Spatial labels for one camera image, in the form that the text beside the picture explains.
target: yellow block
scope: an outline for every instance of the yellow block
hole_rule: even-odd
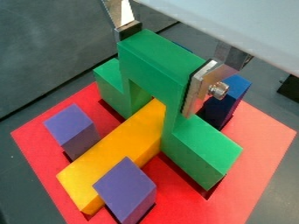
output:
[[[124,157],[142,167],[160,150],[164,105],[154,99],[58,174],[79,210],[95,214],[104,206],[92,185]]]

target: red mat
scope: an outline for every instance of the red mat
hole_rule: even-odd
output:
[[[116,223],[106,208],[87,220],[55,177],[70,162],[43,121],[74,102],[92,119],[104,137],[119,121],[99,104],[99,91],[94,83],[15,130],[14,140],[66,221],[70,224]],[[158,195],[156,205],[143,223],[239,224],[247,221],[295,138],[295,131],[242,102],[223,133],[245,151],[209,200],[159,157],[146,165],[144,172],[158,185]]]

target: wooden block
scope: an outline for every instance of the wooden block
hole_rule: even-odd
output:
[[[160,150],[164,105],[152,100],[58,174],[58,179],[84,214],[104,206],[92,185],[124,157],[142,167]]]
[[[50,118],[44,125],[71,160],[78,159],[100,139],[94,122],[76,104]]]
[[[155,183],[128,157],[116,164],[94,188],[123,224],[136,224],[155,204]]]

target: dark gray floor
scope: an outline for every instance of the dark gray floor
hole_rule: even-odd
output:
[[[163,36],[188,47],[205,59],[211,57],[218,41],[186,25],[178,24],[163,32]],[[254,82],[246,101],[298,131],[299,104],[277,93],[279,81],[289,74],[259,59],[251,61],[241,74]],[[92,73],[87,73],[0,122],[0,209],[8,223],[64,223],[10,133],[92,81]],[[247,223],[299,223],[298,161],[299,138],[286,153]]]
[[[152,31],[174,23],[146,6],[132,7]],[[2,118],[116,53],[99,0],[2,0],[0,49]]]

